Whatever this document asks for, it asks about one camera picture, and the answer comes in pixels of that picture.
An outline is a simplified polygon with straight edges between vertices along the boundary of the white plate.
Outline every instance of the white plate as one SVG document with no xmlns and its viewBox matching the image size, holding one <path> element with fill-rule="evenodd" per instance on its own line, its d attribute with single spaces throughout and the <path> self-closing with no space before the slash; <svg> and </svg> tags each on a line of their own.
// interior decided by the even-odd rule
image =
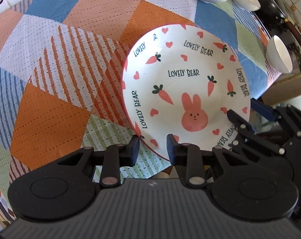
<svg viewBox="0 0 301 239">
<path fill-rule="evenodd" d="M 202 150 L 229 148 L 236 131 L 226 111 L 245 120 L 250 115 L 249 85 L 238 59 L 220 39 L 193 26 L 167 25 L 140 38 L 121 85 L 132 127 L 164 159 L 167 134 Z"/>
</svg>

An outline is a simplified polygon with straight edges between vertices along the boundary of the table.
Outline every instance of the table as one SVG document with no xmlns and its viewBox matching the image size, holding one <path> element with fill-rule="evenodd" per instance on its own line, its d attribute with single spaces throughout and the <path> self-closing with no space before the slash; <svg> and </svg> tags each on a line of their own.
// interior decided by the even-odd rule
<svg viewBox="0 0 301 239">
<path fill-rule="evenodd" d="M 1 219 L 15 218 L 7 191 L 19 176 L 81 146 L 130 140 L 122 65 L 142 35 L 166 24 L 196 25 L 227 43 L 252 97 L 280 75 L 265 60 L 263 27 L 231 1 L 23 0 L 0 15 Z M 141 144 L 121 178 L 149 178 L 169 165 Z"/>
</svg>

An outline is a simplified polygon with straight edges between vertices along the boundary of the black pan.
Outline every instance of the black pan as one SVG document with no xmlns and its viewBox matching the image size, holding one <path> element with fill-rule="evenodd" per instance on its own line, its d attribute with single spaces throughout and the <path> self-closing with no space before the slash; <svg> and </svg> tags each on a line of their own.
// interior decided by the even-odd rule
<svg viewBox="0 0 301 239">
<path fill-rule="evenodd" d="M 263 20 L 264 25 L 269 28 L 279 29 L 281 32 L 289 30 L 297 42 L 301 45 L 301 34 L 294 25 L 287 19 L 287 12 L 281 0 L 258 0 L 261 4 L 261 9 L 255 14 Z"/>
</svg>

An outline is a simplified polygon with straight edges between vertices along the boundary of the carrot illustration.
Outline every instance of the carrot illustration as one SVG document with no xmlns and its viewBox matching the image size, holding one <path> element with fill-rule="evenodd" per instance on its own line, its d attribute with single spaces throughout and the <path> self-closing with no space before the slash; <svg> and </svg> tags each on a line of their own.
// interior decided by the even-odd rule
<svg viewBox="0 0 301 239">
<path fill-rule="evenodd" d="M 208 76 L 208 80 L 209 80 L 208 82 L 208 97 L 209 97 L 214 89 L 214 84 L 217 83 L 217 81 L 214 80 L 213 75 L 211 77 Z"/>
<path fill-rule="evenodd" d="M 160 54 L 156 53 L 154 56 L 150 57 L 148 60 L 147 60 L 147 64 L 152 64 L 152 63 L 155 63 L 156 61 L 161 61 L 159 58 L 161 57 Z"/>
<path fill-rule="evenodd" d="M 228 95 L 230 95 L 231 97 L 233 97 L 234 94 L 236 94 L 236 92 L 233 91 L 233 85 L 230 82 L 230 80 L 228 79 L 228 84 L 227 84 L 227 88 L 228 88 Z"/>
<path fill-rule="evenodd" d="M 154 85 L 154 89 L 155 90 L 153 90 L 153 94 L 158 94 L 161 99 L 163 99 L 164 101 L 174 105 L 171 98 L 170 98 L 170 96 L 169 96 L 169 94 L 166 91 L 163 90 L 163 85 L 162 84 L 159 87 L 157 85 Z"/>
<path fill-rule="evenodd" d="M 222 49 L 223 52 L 226 52 L 227 49 L 227 45 L 223 45 L 222 43 L 214 43 L 216 45 L 217 48 Z"/>
</svg>

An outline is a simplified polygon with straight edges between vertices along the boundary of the bunny illustration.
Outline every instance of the bunny illustration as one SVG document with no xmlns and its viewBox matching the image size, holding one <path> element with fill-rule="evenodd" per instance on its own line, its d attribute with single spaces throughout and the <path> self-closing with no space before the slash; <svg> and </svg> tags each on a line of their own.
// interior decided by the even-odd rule
<svg viewBox="0 0 301 239">
<path fill-rule="evenodd" d="M 203 130 L 208 124 L 208 116 L 201 109 L 201 99 L 198 94 L 193 96 L 193 102 L 188 93 L 181 96 L 185 113 L 181 119 L 181 125 L 189 132 L 197 132 Z"/>
</svg>

